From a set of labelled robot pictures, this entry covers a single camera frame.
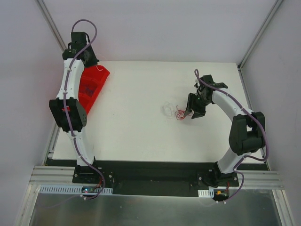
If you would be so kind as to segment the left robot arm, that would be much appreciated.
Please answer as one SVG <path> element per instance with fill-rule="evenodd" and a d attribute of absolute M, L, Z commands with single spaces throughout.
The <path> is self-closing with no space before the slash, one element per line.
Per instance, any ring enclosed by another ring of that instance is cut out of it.
<path fill-rule="evenodd" d="M 85 131 L 87 113 L 79 102 L 82 73 L 87 66 L 95 66 L 97 62 L 89 36 L 85 32 L 71 32 L 71 42 L 63 52 L 61 87 L 56 98 L 49 101 L 49 108 L 76 154 L 73 183 L 101 184 L 103 181 Z"/>

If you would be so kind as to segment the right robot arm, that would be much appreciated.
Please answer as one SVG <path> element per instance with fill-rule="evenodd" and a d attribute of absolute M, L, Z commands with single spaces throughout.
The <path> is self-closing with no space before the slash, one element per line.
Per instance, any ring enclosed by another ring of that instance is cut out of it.
<path fill-rule="evenodd" d="M 223 83 L 214 82 L 211 75 L 197 77 L 195 93 L 189 93 L 184 116 L 204 117 L 209 104 L 219 106 L 231 121 L 229 149 L 213 168 L 203 176 L 203 183 L 219 187 L 229 181 L 245 158 L 266 146 L 265 116 L 244 108 Z"/>

